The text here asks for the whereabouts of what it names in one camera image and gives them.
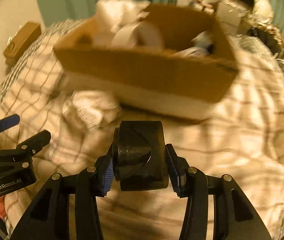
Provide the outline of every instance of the black clamp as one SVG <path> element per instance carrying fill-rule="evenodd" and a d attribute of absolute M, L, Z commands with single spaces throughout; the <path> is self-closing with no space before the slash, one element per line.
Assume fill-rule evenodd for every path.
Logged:
<path fill-rule="evenodd" d="M 0 120 L 0 132 L 20 122 L 15 114 Z M 14 192 L 36 182 L 32 156 L 49 144 L 51 134 L 47 130 L 17 145 L 16 149 L 0 150 L 0 196 Z"/>
<path fill-rule="evenodd" d="M 214 195 L 214 240 L 271 240 L 258 213 L 228 174 L 205 175 L 164 144 L 158 121 L 122 122 L 105 156 L 79 174 L 55 173 L 45 183 L 17 224 L 11 240 L 68 240 L 68 200 L 75 194 L 78 240 L 103 240 L 96 196 L 104 197 L 115 177 L 122 191 L 166 188 L 187 197 L 180 240 L 205 240 L 208 195 Z"/>

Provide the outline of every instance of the cardboard box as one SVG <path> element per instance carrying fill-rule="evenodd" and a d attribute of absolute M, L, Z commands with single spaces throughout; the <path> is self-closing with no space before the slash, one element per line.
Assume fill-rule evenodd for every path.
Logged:
<path fill-rule="evenodd" d="M 151 4 L 145 21 L 162 33 L 166 50 L 94 47 L 93 18 L 59 41 L 54 51 L 76 90 L 113 92 L 120 102 L 177 117 L 210 116 L 238 73 L 233 50 L 214 16 L 189 8 Z M 173 53 L 192 46 L 203 31 L 214 35 L 214 53 L 181 58 Z"/>
<path fill-rule="evenodd" d="M 6 63 L 10 66 L 15 65 L 24 51 L 41 35 L 39 23 L 27 22 L 14 36 L 10 44 L 5 48 L 3 55 Z"/>

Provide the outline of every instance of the open cardboard box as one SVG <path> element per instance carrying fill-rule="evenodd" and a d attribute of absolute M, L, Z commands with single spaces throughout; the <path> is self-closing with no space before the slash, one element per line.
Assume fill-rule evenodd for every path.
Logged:
<path fill-rule="evenodd" d="M 210 116 L 238 74 L 231 45 L 214 16 L 189 8 L 150 4 L 144 19 L 162 33 L 165 50 L 92 46 L 99 35 L 95 18 L 60 40 L 54 51 L 74 90 L 111 91 L 121 103 L 176 117 Z M 214 36 L 214 52 L 181 58 L 203 31 Z"/>

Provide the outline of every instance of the checkered blanket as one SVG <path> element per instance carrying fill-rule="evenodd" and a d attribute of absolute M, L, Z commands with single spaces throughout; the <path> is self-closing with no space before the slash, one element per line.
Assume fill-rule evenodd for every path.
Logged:
<path fill-rule="evenodd" d="M 199 125 L 125 107 L 117 122 L 82 133 L 62 115 L 68 95 L 52 52 L 60 35 L 79 23 L 66 21 L 43 33 L 18 62 L 21 72 L 0 103 L 0 119 L 21 117 L 20 125 L 0 134 L 0 149 L 15 148 L 43 129 L 52 134 L 50 145 L 33 158 L 37 182 L 5 197 L 8 233 L 52 173 L 78 173 L 104 155 L 121 120 L 161 120 L 166 143 L 208 175 L 231 174 L 277 238 L 284 218 L 284 75 L 267 48 L 256 40 L 263 53 L 249 53 L 241 48 L 244 40 L 232 39 L 241 72 L 212 117 Z M 210 203 L 207 239 L 213 230 Z M 177 198 L 170 185 L 120 192 L 114 183 L 106 197 L 98 198 L 106 239 L 178 239 L 185 206 L 186 199 Z M 70 234 L 74 239 L 74 227 Z"/>

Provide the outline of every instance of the cluttered items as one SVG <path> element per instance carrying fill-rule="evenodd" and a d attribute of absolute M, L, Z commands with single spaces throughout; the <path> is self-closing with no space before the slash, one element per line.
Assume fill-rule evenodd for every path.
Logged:
<path fill-rule="evenodd" d="M 99 1 L 96 14 L 54 46 L 72 89 L 107 90 L 129 106 L 208 118 L 238 73 L 215 17 L 171 5 L 114 2 Z"/>

